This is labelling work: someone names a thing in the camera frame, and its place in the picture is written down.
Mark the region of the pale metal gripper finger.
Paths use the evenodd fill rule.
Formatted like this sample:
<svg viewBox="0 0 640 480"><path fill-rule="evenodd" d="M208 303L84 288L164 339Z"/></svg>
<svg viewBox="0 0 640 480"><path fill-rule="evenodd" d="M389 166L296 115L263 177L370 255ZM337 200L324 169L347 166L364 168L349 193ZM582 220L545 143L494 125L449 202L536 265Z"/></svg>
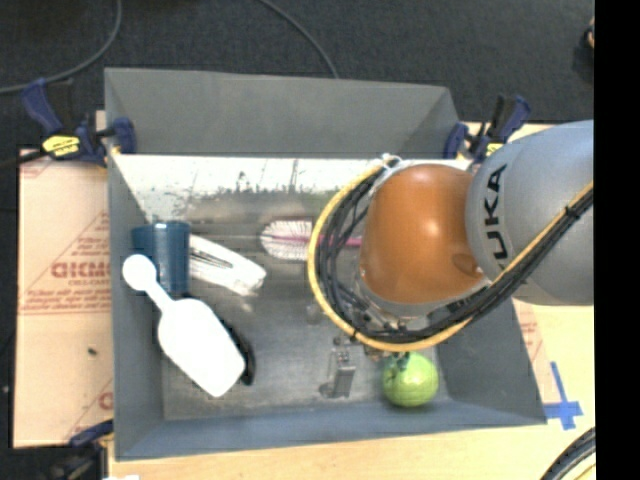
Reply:
<svg viewBox="0 0 640 480"><path fill-rule="evenodd" d="M328 354L326 375L319 386L322 396L333 396L335 391L335 377L337 371L337 351L335 348Z"/></svg>
<svg viewBox="0 0 640 480"><path fill-rule="evenodd" d="M348 349L336 352L336 368L334 373L333 396L348 398L351 393L357 366Z"/></svg>

